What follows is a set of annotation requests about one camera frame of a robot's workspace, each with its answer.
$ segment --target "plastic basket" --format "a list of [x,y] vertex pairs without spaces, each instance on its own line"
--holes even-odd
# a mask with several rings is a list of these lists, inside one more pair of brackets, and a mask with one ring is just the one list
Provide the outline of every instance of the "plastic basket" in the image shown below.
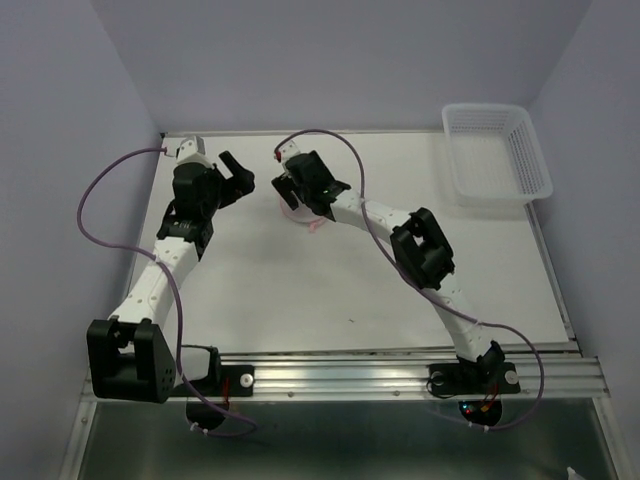
[[515,105],[458,103],[442,110],[460,203],[520,204],[553,192],[527,111]]

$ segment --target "white work surface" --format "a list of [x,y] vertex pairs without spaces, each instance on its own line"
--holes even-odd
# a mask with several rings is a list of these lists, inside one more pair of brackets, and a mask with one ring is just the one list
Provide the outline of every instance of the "white work surface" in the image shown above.
[[[182,286],[184,343],[222,352],[446,347],[433,307],[402,282],[369,235],[327,222],[315,233],[285,218],[271,179],[281,136],[206,137],[207,155],[229,150],[256,175],[256,189],[213,218],[214,236]],[[455,205],[444,134],[350,134],[366,169],[367,197],[434,212],[454,250],[456,274],[478,318],[521,330],[535,343],[567,342],[558,306],[524,208]],[[181,139],[165,139],[175,151]],[[296,140],[317,150],[334,176],[359,189],[357,165],[338,140]],[[217,162],[225,173],[228,171]],[[140,245],[151,249],[173,198],[175,159],[161,156]],[[133,279],[146,259],[138,258]],[[172,309],[167,342],[176,335]],[[520,343],[494,331],[502,344]]]

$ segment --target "cable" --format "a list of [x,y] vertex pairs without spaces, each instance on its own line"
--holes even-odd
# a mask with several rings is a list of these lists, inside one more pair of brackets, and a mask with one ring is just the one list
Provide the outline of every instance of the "cable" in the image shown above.
[[[105,240],[101,240],[101,239],[93,236],[91,233],[89,233],[87,231],[87,229],[84,227],[84,223],[82,222],[82,212],[84,210],[84,205],[87,202],[87,199],[89,198],[89,195],[91,194],[93,189],[96,187],[96,185],[98,185],[98,183],[111,170],[113,170],[115,167],[120,165],[122,162],[130,159],[131,157],[135,157],[136,155],[140,155],[142,153],[151,153],[151,152],[165,153],[166,154],[167,153],[167,149],[166,148],[143,148],[141,150],[135,150],[135,151],[133,151],[131,153],[123,155],[122,157],[117,159],[115,162],[113,162],[111,165],[109,165],[107,168],[105,168],[102,172],[100,172],[100,174],[98,174],[98,176],[91,182],[91,184],[89,184],[89,186],[87,187],[87,190],[82,194],[82,198],[80,199],[80,203],[78,204],[78,211],[76,212],[76,223],[78,225],[78,230],[80,230],[80,233],[82,233],[82,235],[84,235],[85,238],[87,238],[87,240],[89,240],[92,243],[95,243],[96,245],[99,245],[99,246],[105,247],[105,248],[114,248],[114,249],[118,249],[118,250],[134,252],[134,253],[140,254],[140,255],[142,255],[144,257],[147,257],[149,260],[155,262],[156,261],[156,256],[152,252],[150,252],[148,250],[145,250],[144,248],[140,248],[140,247],[135,247],[135,246],[130,246],[130,245],[123,245],[123,244],[119,244],[119,243],[112,243],[112,242],[107,242]],[[253,421],[252,419],[250,419],[248,417],[245,417],[244,415],[228,412],[227,410],[224,410],[224,409],[220,408],[219,406],[217,406],[215,403],[209,401],[204,395],[202,395],[198,391],[198,389],[196,389],[191,384],[189,379],[185,376],[185,374],[184,374],[184,372],[182,370],[182,335],[183,335],[183,331],[184,331],[184,314],[183,314],[183,309],[182,309],[182,299],[180,298],[180,289],[178,288],[178,284],[176,283],[175,278],[173,278],[173,275],[171,274],[171,270],[169,270],[169,267],[167,267],[162,262],[157,262],[157,265],[162,269],[162,271],[166,275],[167,280],[169,282],[169,287],[171,288],[171,292],[173,293],[173,298],[175,299],[175,303],[176,303],[176,311],[177,311],[177,314],[178,314],[178,335],[177,335],[177,343],[176,343],[176,370],[178,372],[178,375],[180,375],[180,377],[182,378],[182,382],[184,383],[185,387],[187,387],[187,390],[189,390],[189,392],[191,392],[191,394],[194,397],[196,397],[198,400],[200,400],[202,403],[204,403],[206,406],[208,406],[212,410],[220,413],[221,415],[224,415],[225,417],[233,418],[233,419],[238,420],[240,422],[246,423],[246,424],[248,424],[250,426],[250,428],[248,430],[245,430],[243,432],[217,433],[217,432],[209,432],[207,429],[200,428],[200,427],[198,427],[197,424],[193,423],[193,424],[191,424],[191,430],[196,430],[196,431],[198,431],[200,433],[203,433],[204,435],[207,435],[209,437],[226,437],[226,438],[241,437],[241,436],[253,433],[258,428],[258,424],[255,421]]]
[[[538,389],[538,395],[536,396],[536,399],[535,399],[532,407],[525,414],[523,414],[521,417],[519,417],[518,419],[516,419],[516,420],[514,420],[512,422],[506,423],[505,425],[497,425],[497,426],[494,426],[494,427],[489,427],[489,430],[492,430],[492,431],[495,431],[495,430],[506,430],[508,428],[515,427],[516,425],[519,425],[522,422],[524,422],[525,420],[527,420],[528,418],[530,418],[535,413],[535,411],[538,409],[538,407],[540,406],[540,402],[542,401],[542,395],[544,394],[545,374],[544,374],[544,365],[542,363],[542,357],[540,356],[540,352],[538,352],[538,350],[533,345],[533,343],[531,343],[531,341],[529,341],[529,339],[527,337],[525,337],[524,334],[522,334],[519,330],[517,330],[517,329],[515,329],[515,328],[513,328],[513,327],[511,327],[509,325],[503,325],[501,323],[481,322],[480,320],[478,320],[476,318],[473,318],[473,317],[471,317],[469,315],[466,315],[465,313],[459,312],[456,309],[450,307],[449,305],[447,305],[444,302],[440,301],[440,299],[437,298],[435,295],[433,295],[430,291],[422,290],[422,289],[418,288],[411,281],[411,279],[402,271],[402,269],[395,262],[394,258],[389,254],[389,252],[384,247],[384,245],[382,244],[381,240],[378,238],[378,236],[376,235],[376,233],[374,231],[373,224],[371,223],[371,220],[369,219],[369,215],[367,214],[367,209],[366,209],[366,206],[365,206],[366,205],[366,197],[365,197],[364,164],[362,163],[362,158],[360,158],[360,154],[358,154],[358,151],[351,144],[351,142],[349,142],[349,140],[344,138],[339,133],[332,132],[331,130],[324,130],[324,129],[321,129],[321,128],[310,128],[310,129],[300,130],[298,132],[295,132],[295,133],[289,135],[287,138],[285,138],[280,143],[278,143],[278,145],[276,145],[276,148],[274,150],[274,152],[276,154],[276,158],[279,158],[279,149],[285,143],[290,142],[291,140],[293,140],[296,137],[299,137],[301,135],[306,135],[306,134],[309,134],[309,133],[320,133],[320,134],[329,135],[331,137],[337,138],[342,143],[344,143],[347,146],[347,148],[349,148],[349,150],[351,150],[351,153],[355,157],[356,162],[358,163],[358,168],[360,170],[360,198],[362,200],[362,205],[361,205],[362,218],[364,219],[365,226],[367,227],[367,230],[368,230],[369,234],[371,235],[371,238],[373,239],[374,243],[376,244],[376,246],[378,247],[378,249],[380,250],[382,255],[384,255],[384,257],[387,259],[387,261],[400,274],[400,277],[411,288],[413,288],[416,292],[418,292],[418,294],[422,295],[429,302],[431,302],[432,305],[434,305],[436,307],[439,307],[439,308],[441,308],[443,310],[446,310],[447,312],[449,312],[449,313],[451,313],[451,314],[453,314],[453,315],[455,315],[455,316],[457,316],[457,317],[459,317],[459,318],[461,318],[463,320],[466,320],[469,323],[472,323],[474,325],[482,325],[482,326],[489,327],[489,328],[507,330],[507,331],[517,335],[518,337],[520,337],[522,339],[522,341],[527,344],[527,346],[529,347],[529,349],[531,350],[531,352],[535,356],[536,361],[538,362],[538,368],[540,369],[540,387]],[[447,418],[449,420],[452,420],[452,421],[458,421],[457,419],[448,417],[446,415],[441,415],[441,414],[438,414],[438,415],[440,415],[442,417],[445,417],[445,418]]]

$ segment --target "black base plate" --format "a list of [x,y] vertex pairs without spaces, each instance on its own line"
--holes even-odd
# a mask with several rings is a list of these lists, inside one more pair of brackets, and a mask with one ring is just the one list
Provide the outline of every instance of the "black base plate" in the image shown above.
[[[229,397],[252,397],[253,385],[243,387],[240,385],[240,377],[248,373],[252,377],[255,375],[253,365],[222,365],[220,370],[220,381],[215,382],[209,377],[192,381],[192,385],[205,397],[221,397],[224,391],[224,385],[229,379]],[[171,392],[172,397],[192,397],[184,385],[178,385]]]
[[[520,383],[511,384],[505,379],[509,371],[516,373],[513,363],[504,362],[498,367],[496,383],[500,394],[520,393]],[[434,396],[486,395],[493,385],[483,385],[473,380],[465,366],[459,363],[435,363],[429,365],[429,390]]]

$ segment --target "purple hose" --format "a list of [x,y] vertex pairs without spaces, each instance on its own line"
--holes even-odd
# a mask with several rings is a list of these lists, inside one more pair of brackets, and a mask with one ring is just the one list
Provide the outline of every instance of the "purple hose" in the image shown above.
[[[93,242],[96,245],[100,245],[101,247],[105,247],[105,248],[116,248],[118,250],[125,250],[125,251],[129,251],[129,252],[135,252],[135,253],[143,255],[143,256],[147,257],[149,260],[155,262],[156,261],[156,256],[152,252],[150,252],[148,250],[145,250],[144,248],[140,248],[140,247],[133,247],[133,246],[130,246],[130,245],[122,245],[122,244],[119,244],[119,243],[112,243],[112,242],[106,242],[104,240],[100,240],[99,238],[94,237],[92,234],[90,234],[87,231],[87,229],[84,227],[84,224],[82,223],[82,211],[84,210],[84,205],[87,202],[87,199],[89,198],[89,195],[91,194],[93,189],[96,187],[96,185],[98,185],[98,183],[111,170],[113,170],[115,167],[120,165],[125,160],[128,160],[129,158],[135,157],[136,155],[140,155],[142,153],[152,153],[152,152],[167,153],[167,149],[166,148],[143,148],[141,150],[136,150],[134,152],[128,153],[128,154],[120,157],[115,162],[113,162],[111,165],[109,165],[107,168],[105,168],[95,178],[95,180],[93,180],[93,182],[91,182],[89,187],[87,187],[87,190],[82,194],[82,198],[80,199],[80,203],[78,204],[78,211],[76,213],[76,223],[78,224],[78,229],[80,230],[80,233],[82,233],[82,235],[84,235],[90,242]],[[180,298],[180,289],[178,288],[178,284],[176,283],[175,278],[173,278],[173,275],[171,274],[171,271],[169,270],[169,267],[167,267],[162,262],[158,262],[157,265],[162,269],[164,274],[167,276],[167,280],[169,282],[169,287],[171,288],[171,292],[173,293],[173,297],[174,297],[175,302],[176,302],[176,312],[178,314],[178,335],[177,335],[178,338],[177,338],[177,344],[176,344],[176,370],[178,372],[178,375],[180,375],[180,377],[182,378],[182,382],[184,383],[185,387],[187,387],[187,390],[189,390],[189,392],[191,392],[194,397],[196,397],[198,400],[200,400],[202,403],[204,403],[206,406],[208,406],[212,410],[220,413],[221,415],[224,415],[225,417],[230,417],[230,418],[233,418],[235,420],[239,420],[239,421],[241,421],[243,423],[246,423],[246,424],[248,424],[250,426],[250,428],[248,430],[245,430],[243,432],[237,432],[237,433],[209,432],[206,429],[198,427],[196,424],[191,424],[191,429],[196,430],[196,431],[198,431],[200,433],[203,433],[203,434],[205,434],[207,436],[210,436],[210,437],[226,437],[226,438],[241,437],[241,436],[248,435],[250,433],[255,432],[257,430],[257,428],[258,428],[258,424],[255,421],[253,421],[252,419],[250,419],[248,417],[245,417],[243,415],[229,412],[229,411],[227,411],[227,410],[225,410],[223,408],[220,408],[215,403],[207,400],[207,398],[204,395],[202,395],[192,385],[192,383],[189,381],[189,379],[187,379],[187,377],[185,376],[184,372],[182,371],[182,334],[183,334],[183,331],[184,331],[184,314],[183,314],[183,309],[182,309],[182,299]]]
[[[389,261],[389,263],[393,266],[393,268],[396,269],[396,271],[400,274],[400,277],[402,277],[402,279],[411,287],[413,288],[416,292],[418,292],[420,295],[422,295],[424,298],[426,298],[429,302],[431,302],[433,305],[446,310],[447,312],[463,319],[466,320],[467,322],[470,322],[474,325],[482,325],[485,327],[489,327],[489,328],[499,328],[502,330],[508,330],[512,333],[514,333],[515,335],[517,335],[518,337],[520,337],[524,343],[527,344],[527,346],[531,349],[531,352],[533,353],[533,355],[536,358],[536,361],[538,362],[538,368],[540,369],[540,388],[538,389],[538,395],[536,396],[535,401],[533,402],[532,407],[521,417],[519,417],[518,419],[506,423],[504,425],[498,425],[495,427],[488,427],[488,430],[492,430],[492,431],[496,431],[496,430],[506,430],[508,428],[512,428],[515,427],[516,425],[521,424],[522,422],[524,422],[525,420],[527,420],[528,418],[530,418],[535,411],[538,409],[538,407],[540,406],[540,402],[542,401],[542,395],[544,394],[544,365],[542,364],[542,357],[540,356],[540,352],[538,352],[538,350],[536,349],[536,347],[533,345],[533,343],[531,343],[531,341],[524,336],[523,333],[521,333],[519,330],[510,327],[509,325],[503,325],[501,323],[487,323],[487,322],[481,322],[480,320],[473,318],[469,315],[466,315],[462,312],[459,312],[457,310],[455,310],[454,308],[451,308],[449,305],[443,303],[440,301],[439,298],[437,298],[436,296],[434,296],[433,294],[431,294],[430,292],[428,292],[427,290],[421,290],[420,288],[418,288],[409,277],[407,277],[405,275],[405,273],[400,269],[400,267],[398,267],[398,265],[396,264],[395,260],[393,259],[393,257],[389,254],[389,252],[387,252],[387,249],[384,247],[384,245],[382,244],[382,242],[380,241],[380,239],[378,238],[378,236],[375,234],[375,231],[373,229],[373,225],[371,223],[371,220],[369,219],[369,215],[367,214],[367,209],[365,207],[365,175],[364,175],[364,164],[362,163],[362,159],[360,158],[360,155],[358,154],[358,151],[355,149],[355,147],[351,144],[351,142],[349,142],[349,140],[347,140],[346,138],[344,138],[342,135],[332,132],[330,130],[323,130],[320,128],[310,128],[310,129],[306,129],[306,130],[300,130],[299,132],[296,132],[292,135],[289,135],[287,138],[285,138],[284,140],[282,140],[280,143],[278,143],[278,145],[275,148],[275,152],[277,153],[278,150],[280,149],[280,147],[282,147],[285,143],[293,140],[296,137],[299,137],[301,135],[306,135],[308,133],[321,133],[324,135],[329,135],[331,137],[337,138],[338,140],[340,140],[342,143],[344,143],[349,150],[351,150],[351,153],[353,153],[353,156],[356,159],[356,162],[358,162],[358,168],[360,170],[360,198],[362,199],[362,218],[364,219],[364,223],[367,227],[367,230],[369,231],[369,234],[371,235],[371,238],[373,239],[373,241],[375,242],[376,246],[378,247],[378,249],[380,250],[380,252],[382,252],[382,254],[384,255],[384,257]],[[431,411],[431,413],[434,413],[435,415],[438,415],[440,417],[446,418],[447,420],[451,420],[451,421],[455,421],[458,423],[463,423],[463,424],[467,424],[466,421],[464,420],[459,420],[456,418],[452,418],[449,417],[447,415],[442,415],[440,413],[437,412],[433,412]]]

